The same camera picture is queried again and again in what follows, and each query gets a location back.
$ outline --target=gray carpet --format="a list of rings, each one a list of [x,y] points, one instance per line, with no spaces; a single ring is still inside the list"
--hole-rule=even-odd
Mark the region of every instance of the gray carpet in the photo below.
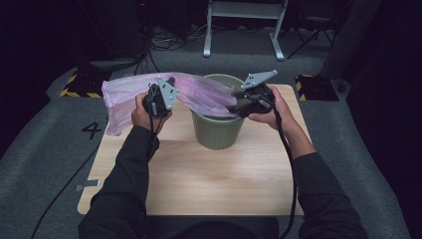
[[[270,83],[294,86],[298,74],[317,74],[329,49],[321,35],[290,60],[277,61],[268,36],[257,32],[222,31],[213,36],[211,57],[202,57],[204,39],[176,51],[151,51],[161,72],[196,75],[228,74],[246,79],[249,73],[277,70]],[[279,39],[285,55],[300,44],[289,32]],[[147,58],[138,73],[156,72]],[[135,67],[114,72],[112,79],[132,76]],[[59,93],[74,69],[56,79],[48,90],[51,98],[21,131],[0,160],[0,238],[29,238],[43,211],[101,141],[106,107],[101,99],[60,98]],[[409,238],[396,197],[377,169],[356,130],[346,94],[339,102],[300,102],[313,143],[332,168],[359,212],[370,238]],[[93,122],[101,132],[90,139],[82,128]],[[63,191],[37,232],[36,238],[78,238],[83,215],[77,211],[77,184],[88,178],[93,158]],[[288,217],[279,218],[284,231]],[[297,217],[288,238],[297,238],[302,218]]]

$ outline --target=number 4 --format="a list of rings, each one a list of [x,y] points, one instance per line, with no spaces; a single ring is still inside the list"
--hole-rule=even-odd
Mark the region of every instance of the number 4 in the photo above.
[[[94,134],[96,134],[96,132],[98,132],[98,131],[101,131],[101,129],[97,129],[98,126],[99,126],[99,124],[94,121],[90,125],[84,127],[82,129],[82,131],[89,131],[91,133],[90,139],[93,139],[94,138]]]

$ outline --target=metal stand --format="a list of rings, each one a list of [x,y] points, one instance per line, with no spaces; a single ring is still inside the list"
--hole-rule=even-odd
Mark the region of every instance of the metal stand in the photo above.
[[[276,31],[270,33],[270,40],[273,44],[276,57],[282,61],[285,57],[280,48],[278,36],[285,17],[289,0],[284,0],[282,4],[263,3],[239,3],[239,2],[219,2],[208,1],[207,14],[207,36],[205,37],[204,57],[211,55],[211,18],[216,17],[238,17],[238,18],[259,18],[277,19]]]

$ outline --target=wooden table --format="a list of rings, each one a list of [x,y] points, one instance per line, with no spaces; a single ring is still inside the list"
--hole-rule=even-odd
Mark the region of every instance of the wooden table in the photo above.
[[[294,90],[277,85],[294,117],[305,125]],[[130,127],[121,136],[104,135],[78,210],[85,214],[114,166]],[[160,135],[160,149],[149,164],[146,200],[149,215],[289,215],[292,173],[278,133],[267,124],[245,122],[236,142],[223,150],[202,146],[195,137],[191,111],[176,101]],[[303,214],[300,206],[297,214]]]

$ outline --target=black curtain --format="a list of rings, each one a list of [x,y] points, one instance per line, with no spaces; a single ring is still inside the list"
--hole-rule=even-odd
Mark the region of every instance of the black curtain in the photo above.
[[[382,1],[344,74],[355,124],[412,238],[422,238],[421,13],[420,1]]]
[[[3,1],[0,7],[0,158],[26,123],[49,102],[46,90],[52,81],[76,66],[63,41],[64,35],[75,35],[69,32],[63,14],[58,16],[49,3]],[[80,50],[91,61],[108,60],[108,51],[79,2],[64,0],[57,5],[59,11],[72,17],[83,36]]]

